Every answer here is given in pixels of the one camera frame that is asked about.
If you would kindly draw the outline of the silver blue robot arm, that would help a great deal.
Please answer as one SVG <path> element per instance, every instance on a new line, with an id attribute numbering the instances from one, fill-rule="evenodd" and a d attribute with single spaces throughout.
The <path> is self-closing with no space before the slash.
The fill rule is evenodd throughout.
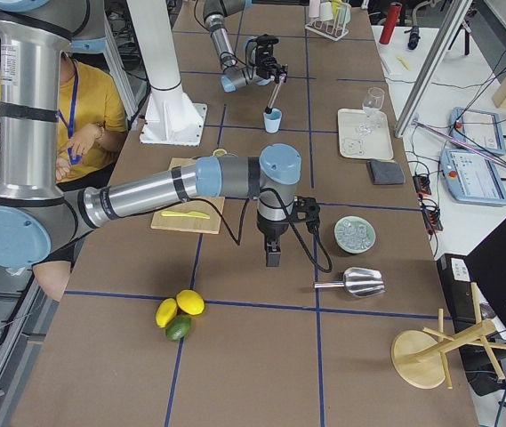
<path id="1" fill-rule="evenodd" d="M 273 144 L 258 157 L 201 157 L 118 186 L 63 191 L 114 161 L 126 116 L 109 75 L 71 52 L 106 44 L 101 1 L 0 1 L 0 266 L 27 268 L 107 222 L 207 197 L 258 203 L 268 265 L 279 236 L 314 223 L 300 197 L 301 157 Z"/>
<path id="2" fill-rule="evenodd" d="M 240 60 L 229 41 L 225 19 L 243 12 L 253 4 L 245 0 L 204 1 L 203 27 L 209 33 L 221 66 L 221 85 L 226 93 L 232 93 L 247 85 L 268 85 L 277 88 L 287 80 L 288 67 L 274 56 L 276 36 L 263 34 L 245 43 L 245 59 Z"/>

